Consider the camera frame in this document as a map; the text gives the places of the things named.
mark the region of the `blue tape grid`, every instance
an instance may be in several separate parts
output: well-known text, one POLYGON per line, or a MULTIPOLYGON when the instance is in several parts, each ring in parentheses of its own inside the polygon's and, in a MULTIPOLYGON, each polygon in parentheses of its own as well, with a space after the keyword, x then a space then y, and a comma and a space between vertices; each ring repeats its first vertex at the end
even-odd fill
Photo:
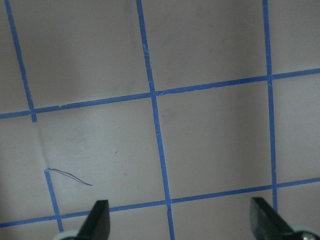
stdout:
MULTIPOLYGON (((312 184, 312 183, 320 183, 320 177, 299 180, 299 181, 278 183, 277 188, 288 188, 288 187, 294 187, 294 186, 300 186, 300 185, 312 184)), ((271 190, 271 189, 272 189, 272 185, 257 186, 257 187, 236 189, 231 191, 222 191, 222 192, 216 192, 216 193, 210 193, 210 194, 173 198, 171 202, 172 204, 176 204, 176 203, 196 201, 201 199, 212 199, 212 198, 219 198, 223 196, 253 193, 253 192, 271 190)), ((126 206, 111 207, 110 212, 125 211, 130 209, 139 209, 139 208, 148 208, 148 207, 163 206, 163 205, 167 205, 167 201, 163 200, 163 201, 132 204, 132 205, 126 205, 126 206)), ((68 219, 68 218, 76 218, 81 216, 87 216, 88 214, 89 214, 89 211, 74 212, 74 213, 60 215, 60 219, 62 220, 62 219, 68 219)), ((57 216, 44 216, 44 217, 38 217, 38 218, 32 218, 32 219, 26 219, 26 220, 20 220, 20 221, 0 223, 0 228, 18 226, 23 224, 33 224, 33 223, 46 222, 46 221, 52 221, 52 220, 57 220, 57 216)))
POLYGON ((268 0, 262 0, 262 8, 263 8, 266 74, 268 76, 267 85, 268 85, 268 107, 269 107, 269 129, 270 129, 272 203, 273 203, 274 210, 278 211, 274 92, 273 92, 272 60, 271 60, 271 46, 270 46, 268 0))
POLYGON ((147 33, 146 33, 146 26, 145 26, 145 17, 144 17, 144 11, 143 11, 141 0, 136 0, 136 8, 138 11, 146 74, 147 74, 150 94, 151 94, 155 134, 156 134, 156 140, 158 145, 158 151, 160 155, 162 181, 163 181, 164 196, 165 196, 165 201, 167 206, 167 218, 168 218, 168 224, 169 224, 170 239, 175 240, 175 231, 174 231, 174 223, 173 223, 172 210, 171 210, 171 198, 170 198, 169 183, 168 183, 168 176, 167 176, 166 159, 165 159, 164 146, 163 146, 161 129, 160 129, 160 121, 159 121, 157 93, 156 93, 154 78, 153 78, 152 69, 151 69, 150 54, 149 54, 149 47, 148 47, 148 40, 147 40, 147 33))
MULTIPOLYGON (((320 74, 320 68, 280 73, 280 74, 275 74, 272 77, 274 80, 278 81, 281 79, 306 76, 306 75, 313 75, 313 74, 320 74)), ((234 79, 234 80, 229 80, 229 81, 221 81, 221 82, 193 85, 193 86, 177 87, 177 88, 172 88, 172 89, 166 89, 163 91, 156 91, 155 95, 158 97, 158 96, 164 96, 164 95, 168 95, 168 94, 179 94, 179 93, 207 90, 207 89, 213 89, 213 88, 221 88, 221 87, 241 85, 241 84, 265 82, 265 81, 267 82, 269 78, 270 78, 270 76, 265 75, 265 76, 255 76, 255 77, 234 79)), ((83 108, 83 107, 90 107, 90 106, 97 106, 97 105, 111 104, 111 103, 119 103, 119 102, 138 100, 138 99, 146 99, 146 98, 151 98, 150 92, 133 94, 133 95, 126 95, 126 96, 103 98, 103 99, 91 100, 91 101, 75 102, 75 103, 70 103, 70 104, 66 104, 63 106, 55 105, 55 106, 48 106, 48 107, 40 107, 40 108, 35 108, 34 112, 36 114, 43 114, 43 113, 49 113, 49 112, 54 112, 54 111, 68 110, 68 109, 74 109, 74 108, 83 108)), ((0 119, 10 119, 10 118, 23 117, 23 116, 29 116, 29 115, 31 115, 31 112, 29 110, 28 111, 0 113, 0 119)))
MULTIPOLYGON (((29 105, 29 111, 1 113, 0 119, 15 118, 15 117, 22 117, 22 116, 31 115, 32 121, 36 122, 37 121, 36 114, 40 114, 40 113, 47 113, 47 112, 52 112, 52 111, 60 111, 60 110, 66 110, 66 109, 82 108, 82 107, 88 107, 88 106, 96 106, 96 105, 102 105, 102 104, 151 98, 152 107, 153 107, 155 131, 156 131, 156 137, 157 137, 159 154, 160 154, 160 161, 161 161, 161 170, 162 170, 162 178, 163 178, 163 183, 164 183, 165 200, 164 201, 146 202, 146 203, 140 203, 140 204, 112 207, 112 208, 110 208, 110 212, 166 205, 167 209, 168 209, 167 214, 168 214, 168 223, 169 223, 169 228, 170 228, 170 237, 171 237, 171 239, 174 239, 171 203, 175 204, 175 203, 195 201, 195 200, 200 200, 200 199, 217 198, 217 197, 222 197, 222 196, 251 193, 251 192, 257 192, 257 191, 263 191, 263 190, 272 190, 273 207, 277 210, 278 209, 277 188, 286 188, 286 187, 299 186, 299 185, 304 185, 304 184, 311 184, 311 183, 320 182, 320 177, 319 177, 319 178, 311 178, 311 179, 305 179, 305 180, 299 180, 299 181, 277 183, 273 80, 280 80, 280 79, 285 79, 285 78, 305 76, 305 75, 311 75, 311 74, 319 74, 320 68, 272 75, 268 0, 262 0, 264 33, 265 33, 266 68, 267 68, 267 75, 265 75, 265 76, 249 77, 249 78, 243 78, 243 79, 235 79, 235 80, 194 85, 194 86, 187 86, 187 87, 178 87, 178 88, 173 88, 173 89, 167 89, 164 91, 156 91, 155 84, 153 81, 151 64, 150 64, 150 54, 149 54, 149 48, 148 48, 148 42, 147 42, 147 35, 146 35, 146 29, 145 29, 142 3, 141 3, 141 0, 137 0, 136 4, 137 4, 138 16, 139 16, 142 46, 143 46, 143 52, 144 52, 144 58, 145 58, 145 64, 146 64, 150 92, 141 93, 141 94, 134 94, 134 95, 127 95, 127 96, 120 96, 120 97, 104 98, 104 99, 93 100, 93 101, 77 102, 77 103, 67 104, 64 106, 50 106, 50 107, 42 107, 42 108, 36 108, 36 109, 34 109, 30 89, 28 86, 26 70, 24 67, 23 59, 22 59, 21 49, 20 49, 20 45, 19 45, 19 41, 18 41, 16 27, 14 24, 11 6, 9 3, 9 0, 4 0, 4 2, 5 2, 5 6, 6 6, 7 15, 8 15, 8 20, 9 20, 9 24, 10 24, 14 47, 16 50, 17 58, 18 58, 18 63, 19 63, 19 67, 20 67, 22 80, 23 80, 25 94, 27 97, 28 105, 29 105), (185 93, 185 92, 205 90, 205 89, 211 89, 211 88, 220 88, 220 87, 225 87, 225 86, 233 86, 233 85, 240 85, 240 84, 247 84, 247 83, 254 83, 254 82, 261 82, 261 81, 266 81, 268 83, 272 185, 243 188, 243 189, 237 189, 237 190, 230 190, 230 191, 223 191, 223 192, 217 192, 217 193, 210 193, 210 194, 203 194, 203 195, 197 195, 197 196, 188 196, 188 197, 170 199, 165 156, 164 156, 162 137, 161 137, 161 131, 160 131, 157 96, 163 96, 163 95, 167 95, 167 94, 185 93)), ((55 216, 45 216, 45 217, 39 217, 39 218, 33 218, 33 219, 0 223, 0 228, 57 220, 59 231, 61 232, 61 231, 63 231, 62 219, 87 216, 89 214, 89 211, 83 211, 83 212, 76 212, 76 213, 60 215, 57 200, 55 197, 54 188, 53 188, 51 177, 50 177, 50 172, 48 169, 45 170, 45 177, 46 177, 46 181, 47 181, 47 185, 48 185, 48 189, 49 189, 49 193, 50 193, 55 216)))
POLYGON ((27 99, 27 102, 29 105, 30 115, 31 115, 32 121, 35 123, 37 121, 37 116, 35 113, 34 102, 32 101, 31 92, 29 89, 27 72, 26 72, 26 68, 24 65, 24 60, 22 58, 22 53, 21 53, 21 48, 20 48, 20 44, 19 44, 19 39, 18 39, 14 16, 12 14, 12 9, 11 9, 11 5, 10 5, 9 0, 4 0, 4 4, 5 4, 6 14, 8 16, 8 21, 9 21, 9 25, 10 25, 11 35, 12 35, 13 44, 14 44, 14 48, 15 48, 15 54, 16 54, 16 57, 17 57, 17 60, 19 63, 20 73, 21 73, 21 77, 22 77, 22 81, 23 81, 23 87, 24 87, 26 99, 27 99))

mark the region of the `grid square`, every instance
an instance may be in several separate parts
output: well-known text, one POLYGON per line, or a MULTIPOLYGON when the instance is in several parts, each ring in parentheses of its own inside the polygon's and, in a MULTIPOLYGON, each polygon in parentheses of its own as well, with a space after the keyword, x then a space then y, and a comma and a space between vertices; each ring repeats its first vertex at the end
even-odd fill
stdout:
POLYGON ((0 124, 0 223, 54 215, 36 126, 30 118, 0 124))
POLYGON ((0 2, 0 113, 29 110, 4 1, 0 2))
POLYGON ((271 184, 265 82, 158 97, 172 198, 271 184))
MULTIPOLYGON (((109 240, 169 240, 166 206, 153 206, 110 213, 109 240)), ((86 217, 63 219, 65 230, 78 230, 86 217)))
POLYGON ((149 91, 133 1, 12 1, 35 107, 149 91))
POLYGON ((320 233, 319 201, 319 182, 278 189, 279 214, 290 226, 300 230, 320 233))
POLYGON ((277 181, 320 177, 320 74, 273 83, 277 181))
POLYGON ((111 207, 164 200, 150 99, 38 115, 61 214, 88 211, 98 199, 111 207))
POLYGON ((274 74, 320 67, 320 2, 269 0, 274 74))
POLYGON ((0 228, 3 240, 51 240, 58 233, 55 220, 0 228))
POLYGON ((267 190, 173 204, 175 239, 254 240, 250 230, 251 197, 272 202, 272 192, 267 190))
POLYGON ((157 90, 266 74, 262 1, 146 0, 143 9, 157 90))

